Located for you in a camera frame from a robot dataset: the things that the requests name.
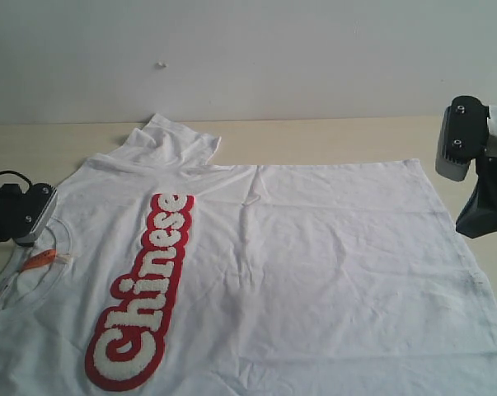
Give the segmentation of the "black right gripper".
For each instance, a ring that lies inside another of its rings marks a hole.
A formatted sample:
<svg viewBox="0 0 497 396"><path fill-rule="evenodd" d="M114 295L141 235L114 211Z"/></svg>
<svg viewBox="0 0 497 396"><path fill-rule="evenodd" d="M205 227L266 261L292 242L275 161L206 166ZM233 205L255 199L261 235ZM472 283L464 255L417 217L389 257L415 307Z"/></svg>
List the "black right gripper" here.
<svg viewBox="0 0 497 396"><path fill-rule="evenodd" d="M456 221L456 231L472 239L497 233L497 106L490 108L488 131L474 190Z"/></svg>

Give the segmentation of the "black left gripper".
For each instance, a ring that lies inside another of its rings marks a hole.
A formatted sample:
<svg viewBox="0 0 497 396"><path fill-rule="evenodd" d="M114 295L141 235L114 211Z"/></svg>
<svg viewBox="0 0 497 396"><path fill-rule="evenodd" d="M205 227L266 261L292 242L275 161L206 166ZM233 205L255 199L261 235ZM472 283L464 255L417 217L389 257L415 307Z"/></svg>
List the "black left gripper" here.
<svg viewBox="0 0 497 396"><path fill-rule="evenodd" d="M0 243L23 238L31 231L34 215L29 212L26 198L18 184L0 187Z"/></svg>

